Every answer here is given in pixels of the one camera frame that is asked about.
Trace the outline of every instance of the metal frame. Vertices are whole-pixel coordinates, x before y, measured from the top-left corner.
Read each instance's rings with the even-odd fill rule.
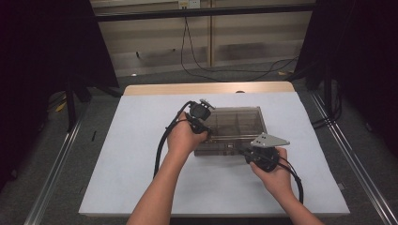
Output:
[[[325,102],[316,92],[312,92],[311,96],[319,112],[322,114],[322,117],[327,122],[330,132],[342,150],[345,159],[347,160],[354,174],[357,176],[360,184],[362,185],[384,224],[398,224],[398,220],[392,213],[388,202],[377,188],[370,175],[366,172],[365,168],[360,162],[360,159],[357,157],[357,154],[349,144],[345,135],[335,121],[329,120],[327,110],[325,109]]]
[[[64,143],[62,144],[61,150],[56,157],[55,163],[50,170],[50,174],[48,175],[47,180],[44,183],[38,197],[36,198],[35,203],[33,204],[33,207],[30,210],[24,225],[40,224],[44,212],[46,211],[47,205],[49,204],[50,199],[53,196],[56,182],[59,178],[59,175],[61,174],[65,161],[68,158],[69,151],[73,146],[73,143],[79,132],[80,125],[83,121],[85,113],[87,112],[88,106],[89,103],[85,103],[79,119],[76,121],[72,130],[67,134]]]
[[[131,13],[103,13],[96,15],[97,22],[115,22],[149,19],[166,19],[181,17],[203,17],[203,16],[225,16],[241,14],[260,14],[260,13],[278,13],[278,12],[299,12],[313,11],[315,3],[296,4],[296,5],[278,5],[264,7],[207,7],[193,9],[131,12]]]

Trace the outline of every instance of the gray carpet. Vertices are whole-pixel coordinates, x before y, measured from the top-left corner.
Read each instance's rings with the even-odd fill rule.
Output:
[[[279,68],[285,62],[278,63]],[[266,70],[270,64],[236,66],[235,69]],[[291,64],[283,70],[293,69]],[[204,72],[190,70],[196,75],[206,75],[213,79],[227,81],[248,81],[261,73],[248,72]],[[257,81],[279,81],[284,76],[270,73]],[[185,71],[151,74],[119,79],[122,92],[127,85],[143,83],[206,83],[209,79],[193,77]],[[304,81],[294,82],[298,95],[312,121],[320,118]],[[40,224],[125,224],[126,218],[91,218],[78,214],[85,188],[94,170],[100,149],[111,125],[119,99],[109,97],[92,89],[93,99],[79,130],[64,169],[59,177],[54,194]],[[78,111],[83,107],[77,104]],[[344,100],[343,114],[338,121],[354,151],[380,188],[394,212],[398,211],[398,159],[393,157],[376,133],[369,132],[365,121],[349,102]],[[19,178],[8,182],[0,193],[0,224],[23,224],[32,204],[39,194],[47,174],[53,166],[68,127],[67,112],[51,109],[49,120],[42,130],[37,144],[19,169]],[[337,183],[344,183],[342,193],[351,214],[345,217],[322,218],[327,224],[382,224],[372,203],[353,174],[337,142],[327,127],[317,129],[330,170]],[[172,218],[172,224],[289,224],[286,218]]]

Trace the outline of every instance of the black cable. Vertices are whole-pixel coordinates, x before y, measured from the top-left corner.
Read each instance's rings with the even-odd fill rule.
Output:
[[[184,68],[184,70],[185,70],[188,74],[190,74],[190,75],[192,75],[192,76],[210,79],[210,80],[215,81],[215,82],[222,82],[222,83],[225,83],[225,82],[230,82],[230,81],[221,81],[221,80],[214,79],[214,78],[210,78],[210,77],[203,76],[203,75],[192,74],[192,73],[190,73],[188,70],[185,69],[184,64],[183,64],[183,60],[182,60],[182,52],[183,52],[183,50],[184,50],[185,36],[186,36],[187,31],[188,31],[188,36],[189,36],[190,44],[191,44],[191,53],[192,53],[192,56],[193,56],[193,60],[194,60],[194,62],[195,62],[195,64],[196,64],[196,66],[198,66],[200,69],[202,69],[202,70],[204,70],[204,71],[207,71],[207,72],[254,72],[254,73],[260,73],[260,72],[261,72],[261,73],[264,73],[264,74],[261,74],[260,76],[258,76],[258,77],[256,77],[256,78],[250,79],[250,80],[245,81],[245,82],[252,82],[252,81],[258,80],[258,79],[260,79],[260,78],[262,78],[262,77],[268,75],[270,72],[275,72],[275,71],[278,71],[278,70],[280,70],[280,69],[282,69],[282,68],[287,67],[290,63],[292,63],[293,61],[297,60],[297,58],[299,58],[298,56],[296,56],[296,57],[293,58],[293,59],[283,59],[283,60],[276,61],[276,62],[274,62],[274,63],[271,65],[270,69],[269,69],[269,70],[266,70],[266,71],[264,71],[264,70],[246,70],[246,69],[208,69],[208,68],[203,68],[203,67],[201,67],[201,66],[199,65],[199,63],[198,63],[197,60],[196,60],[196,56],[195,56],[195,53],[194,53],[194,51],[193,51],[193,45],[192,45],[192,40],[191,40],[190,27],[189,27],[189,25],[188,25],[188,20],[187,20],[187,18],[185,18],[184,36],[183,36],[183,38],[182,38],[182,48],[181,48],[181,66]],[[289,60],[289,62],[288,62],[287,64],[285,64],[284,66],[282,66],[282,67],[279,67],[279,68],[277,68],[277,69],[273,69],[273,70],[272,70],[272,68],[273,68],[277,63],[282,62],[282,61],[285,61],[285,60]]]
[[[173,128],[182,121],[186,121],[186,120],[180,120],[177,121],[179,115],[184,111],[184,109],[190,105],[194,103],[193,101],[188,101],[187,103],[185,103],[185,105],[178,111],[178,113],[176,114],[176,117],[173,119],[173,121],[170,123],[169,127],[166,128],[166,130],[164,130],[163,136],[161,136],[161,141],[159,142],[158,145],[158,151],[156,152],[156,159],[155,159],[155,170],[153,172],[153,177],[156,176],[156,173],[158,173],[159,170],[159,166],[161,163],[161,149],[164,146],[164,143],[166,142],[167,136],[169,136],[169,134],[172,132]]]
[[[278,166],[280,166],[280,167],[284,168],[285,170],[287,170],[288,172],[290,172],[290,174],[292,174],[293,177],[295,178],[296,184],[297,184],[297,186],[298,186],[298,200],[299,200],[301,203],[304,203],[304,189],[303,189],[302,184],[301,184],[301,179],[299,178],[299,176],[298,176],[298,174],[296,173],[296,170],[293,168],[292,164],[290,164],[290,162],[287,161],[287,159],[285,159],[285,158],[283,158],[283,157],[280,157],[282,160],[284,160],[284,161],[287,162],[287,164],[289,165],[290,168],[287,167],[287,166],[285,166],[285,165],[283,165],[283,164],[280,163],[279,161],[276,162],[276,161],[274,161],[274,160],[270,159],[269,157],[266,157],[266,156],[264,156],[264,155],[262,155],[262,154],[258,154],[258,153],[253,153],[253,154],[254,154],[256,157],[260,157],[263,161],[275,163],[275,164],[277,164]]]
[[[337,85],[337,94],[334,102],[334,108],[335,110],[333,111],[333,114],[328,116],[327,118],[316,120],[312,122],[313,128],[318,129],[321,127],[324,127],[328,124],[335,123],[337,120],[341,117],[343,113],[343,94],[342,94],[342,88],[340,84]]]

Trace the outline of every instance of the white tabletop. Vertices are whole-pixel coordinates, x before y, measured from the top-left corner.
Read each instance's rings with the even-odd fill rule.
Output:
[[[297,93],[124,96],[117,107],[80,214],[130,215],[150,184],[164,128],[189,100],[207,99],[216,107],[260,106],[269,134],[285,146],[304,188],[304,204],[319,216],[349,213]],[[296,182],[292,187],[298,196]],[[275,217],[285,212],[253,174],[244,157],[187,160],[176,187],[173,217]]]

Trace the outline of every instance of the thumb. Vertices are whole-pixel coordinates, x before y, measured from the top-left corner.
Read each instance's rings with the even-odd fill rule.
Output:
[[[208,134],[207,131],[204,131],[204,132],[202,132],[200,134],[196,134],[195,138],[196,138],[196,140],[199,143],[201,143],[201,142],[204,142],[207,139],[207,134]]]

